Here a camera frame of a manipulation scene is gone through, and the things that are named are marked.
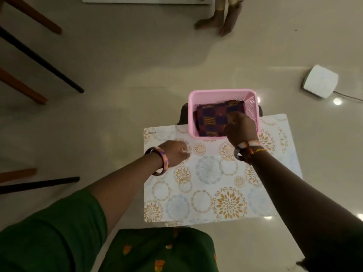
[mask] tiled floor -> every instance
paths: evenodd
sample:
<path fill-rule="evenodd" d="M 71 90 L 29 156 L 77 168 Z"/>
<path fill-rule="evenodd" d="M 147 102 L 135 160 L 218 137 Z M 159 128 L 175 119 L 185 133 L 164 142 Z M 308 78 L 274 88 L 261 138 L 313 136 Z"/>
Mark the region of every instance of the tiled floor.
<path fill-rule="evenodd" d="M 207 6 L 25 1 L 63 34 L 8 5 L 0 25 L 86 92 L 0 40 L 0 66 L 49 99 L 36 105 L 0 83 L 0 170 L 35 166 L 31 180 L 79 175 L 81 182 L 0 196 L 0 228 L 137 158 L 143 128 L 176 123 L 191 91 L 233 87 L 256 90 L 265 115 L 287 114 L 304 179 L 363 213 L 363 105 L 336 106 L 335 95 L 319 100 L 299 89 L 320 64 L 339 74 L 338 91 L 363 97 L 363 0 L 247 0 L 225 38 L 193 30 Z M 118 228 L 147 226 L 140 191 Z M 220 271 L 286 271 L 302 258 L 279 218 L 197 228 L 214 239 Z"/>

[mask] black pole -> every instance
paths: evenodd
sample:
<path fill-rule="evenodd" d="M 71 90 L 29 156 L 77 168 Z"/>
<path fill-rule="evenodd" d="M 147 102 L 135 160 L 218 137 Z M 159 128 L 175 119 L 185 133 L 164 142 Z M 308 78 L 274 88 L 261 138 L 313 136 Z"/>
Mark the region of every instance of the black pole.
<path fill-rule="evenodd" d="M 2 37 L 4 40 L 8 41 L 10 44 L 12 44 L 18 50 L 20 50 L 23 53 L 25 53 L 26 55 L 28 55 L 31 59 L 33 59 L 38 64 L 40 64 L 43 67 L 45 67 L 48 71 L 50 71 L 51 73 L 55 74 L 57 77 L 59 77 L 60 79 L 62 79 L 64 82 L 66 82 L 69 86 L 73 87 L 75 90 L 79 91 L 81 94 L 85 92 L 84 89 L 82 89 L 75 82 L 73 82 L 68 77 L 66 77 L 59 70 L 57 70 L 56 68 L 54 68 L 46 60 L 44 60 L 43 58 L 41 58 L 38 54 L 36 54 L 31 49 L 29 49 L 26 45 L 24 45 L 22 42 L 20 42 L 18 39 L 16 39 L 14 36 L 12 36 L 9 32 L 7 32 L 6 30 L 4 30 L 2 27 L 0 27 L 0 37 Z"/>
<path fill-rule="evenodd" d="M 49 186 L 54 186 L 54 185 L 79 182 L 80 179 L 81 179 L 80 177 L 68 177 L 68 178 L 59 178 L 59 179 L 44 180 L 44 181 L 37 181 L 37 182 L 5 185 L 5 186 L 0 186 L 0 194 L 8 194 L 8 193 L 12 193 L 12 192 L 20 192 L 20 191 L 38 189 L 38 188 L 49 187 Z"/>

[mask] checkered cloth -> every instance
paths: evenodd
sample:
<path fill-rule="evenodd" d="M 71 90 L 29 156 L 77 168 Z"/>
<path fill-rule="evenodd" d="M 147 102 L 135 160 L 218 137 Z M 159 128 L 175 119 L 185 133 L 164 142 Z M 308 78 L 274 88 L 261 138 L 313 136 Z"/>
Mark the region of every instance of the checkered cloth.
<path fill-rule="evenodd" d="M 225 136 L 227 114 L 235 111 L 245 112 L 243 101 L 229 100 L 219 104 L 198 106 L 194 112 L 194 121 L 199 136 Z"/>

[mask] forearm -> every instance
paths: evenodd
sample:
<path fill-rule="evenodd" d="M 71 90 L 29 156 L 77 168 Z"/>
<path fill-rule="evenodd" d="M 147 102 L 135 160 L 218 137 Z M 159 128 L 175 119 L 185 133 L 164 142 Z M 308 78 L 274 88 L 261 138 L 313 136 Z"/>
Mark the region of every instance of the forearm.
<path fill-rule="evenodd" d="M 107 234 L 110 234 L 126 212 L 144 182 L 162 164 L 158 154 L 150 153 L 89 186 L 89 191 L 99 201 L 105 213 Z"/>
<path fill-rule="evenodd" d="M 252 165 L 306 257 L 319 251 L 322 240 L 343 240 L 347 233 L 363 225 L 266 151 L 253 155 Z"/>

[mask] green dress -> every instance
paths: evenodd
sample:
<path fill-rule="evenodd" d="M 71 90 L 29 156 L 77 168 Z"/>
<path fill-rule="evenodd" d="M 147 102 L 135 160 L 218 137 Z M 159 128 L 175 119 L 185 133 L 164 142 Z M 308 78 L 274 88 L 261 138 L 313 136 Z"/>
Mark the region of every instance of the green dress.
<path fill-rule="evenodd" d="M 0 271 L 89 272 L 107 224 L 87 189 L 0 233 Z M 190 227 L 120 230 L 99 272 L 216 272 L 209 235 Z"/>

